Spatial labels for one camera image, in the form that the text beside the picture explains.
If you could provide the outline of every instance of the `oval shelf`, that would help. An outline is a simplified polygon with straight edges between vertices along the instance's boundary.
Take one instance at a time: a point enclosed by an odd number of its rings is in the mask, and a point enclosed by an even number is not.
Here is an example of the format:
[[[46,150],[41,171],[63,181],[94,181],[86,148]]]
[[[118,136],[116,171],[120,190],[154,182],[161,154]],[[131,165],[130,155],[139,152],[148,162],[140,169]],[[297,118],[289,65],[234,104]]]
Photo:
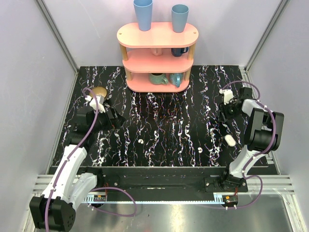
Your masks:
[[[135,91],[135,92],[146,92],[146,93],[168,93],[168,92],[180,92],[185,90],[188,85],[189,81],[183,80],[180,84],[180,87],[177,88],[176,86],[172,85],[170,82],[167,85],[154,85],[149,81],[149,74],[148,73],[132,73],[132,80],[126,80],[127,86]]]
[[[197,41],[198,30],[186,24],[181,33],[173,31],[171,22],[151,23],[148,31],[139,30],[137,23],[129,23],[117,32],[119,43],[129,48],[172,48],[189,47]]]
[[[175,57],[170,48],[164,48],[159,56],[146,48],[133,49],[127,55],[128,60],[123,60],[123,64],[133,73],[183,73],[193,65],[193,59],[188,60],[188,53]]]

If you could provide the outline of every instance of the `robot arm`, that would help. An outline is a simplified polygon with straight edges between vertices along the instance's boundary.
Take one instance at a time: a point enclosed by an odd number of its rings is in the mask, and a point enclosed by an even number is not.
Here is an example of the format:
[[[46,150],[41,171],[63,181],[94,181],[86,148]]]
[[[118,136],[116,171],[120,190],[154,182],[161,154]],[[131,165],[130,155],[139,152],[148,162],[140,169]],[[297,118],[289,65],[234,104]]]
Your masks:
[[[45,207],[51,190],[54,190],[50,207],[48,211],[48,225],[51,230],[68,232],[71,230],[76,210],[87,196],[87,194],[95,187],[103,186],[103,174],[101,169],[92,169],[92,172],[84,173],[79,180],[73,184],[77,171],[86,158],[90,147],[95,142],[95,133],[100,130],[111,130],[120,128],[125,119],[121,117],[113,108],[105,109],[103,107],[104,97],[97,95],[99,115],[96,123],[80,148],[73,153],[68,160],[69,154],[76,148],[80,141],[85,137],[93,120],[95,118],[94,109],[96,105],[94,99],[86,98],[90,102],[89,106],[78,109],[73,119],[72,131],[68,134],[68,144],[64,149],[64,154],[59,167],[56,170],[51,182],[43,191],[40,197],[33,197],[29,207],[34,221],[34,225],[38,229],[45,229]]]
[[[221,187],[226,190],[231,190],[231,188],[240,187],[244,181],[243,174],[246,175],[251,167],[265,155],[260,154],[255,156],[269,146],[273,133],[273,125],[269,113],[252,99],[251,88],[242,87],[239,90],[238,98],[234,98],[231,90],[221,90],[220,93],[224,94],[224,102],[219,105],[219,119],[221,121],[228,122],[229,119],[240,114],[246,114],[250,117],[244,136],[245,146],[237,158],[230,163],[228,169],[221,177]],[[266,154],[276,150],[281,141],[284,115],[278,112],[272,113],[276,122],[276,134],[274,142]],[[244,166],[250,160],[251,162],[243,170]]]

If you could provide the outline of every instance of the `black marble tabletop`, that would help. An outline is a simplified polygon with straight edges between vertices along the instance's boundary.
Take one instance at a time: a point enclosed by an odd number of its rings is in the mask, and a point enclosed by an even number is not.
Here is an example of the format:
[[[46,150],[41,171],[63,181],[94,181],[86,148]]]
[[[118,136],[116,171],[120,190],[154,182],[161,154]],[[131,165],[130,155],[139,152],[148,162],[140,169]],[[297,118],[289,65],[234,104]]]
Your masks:
[[[216,120],[219,89],[241,80],[238,66],[193,66],[190,83],[179,93],[137,93],[126,85],[125,70],[116,66],[81,67],[52,166],[58,166],[76,110],[86,105],[82,88],[103,86],[105,106],[125,119],[122,128],[101,131],[82,166],[226,166],[243,146],[245,116],[231,127]],[[235,93],[242,84],[232,85]],[[237,144],[228,147],[222,135]],[[267,166],[266,159],[256,165]]]

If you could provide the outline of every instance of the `white cap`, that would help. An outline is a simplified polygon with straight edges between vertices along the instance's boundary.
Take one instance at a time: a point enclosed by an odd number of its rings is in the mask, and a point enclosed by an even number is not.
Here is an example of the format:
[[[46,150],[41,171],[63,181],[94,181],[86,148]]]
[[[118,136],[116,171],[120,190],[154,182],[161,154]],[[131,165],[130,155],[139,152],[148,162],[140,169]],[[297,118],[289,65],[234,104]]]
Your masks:
[[[232,137],[232,135],[227,134],[226,136],[224,136],[225,141],[227,142],[227,144],[229,146],[235,146],[236,145],[236,141],[235,139]]]

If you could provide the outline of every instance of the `black metal base plate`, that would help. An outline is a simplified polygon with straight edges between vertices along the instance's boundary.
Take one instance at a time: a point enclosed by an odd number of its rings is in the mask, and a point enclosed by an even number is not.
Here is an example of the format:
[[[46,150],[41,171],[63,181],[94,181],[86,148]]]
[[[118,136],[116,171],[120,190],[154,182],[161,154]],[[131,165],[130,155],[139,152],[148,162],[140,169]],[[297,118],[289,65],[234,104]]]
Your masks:
[[[236,187],[222,188],[219,184],[220,176],[209,176],[204,178],[205,191],[206,192],[236,192]],[[243,180],[240,187],[238,187],[238,192],[248,192],[248,186],[246,180]]]

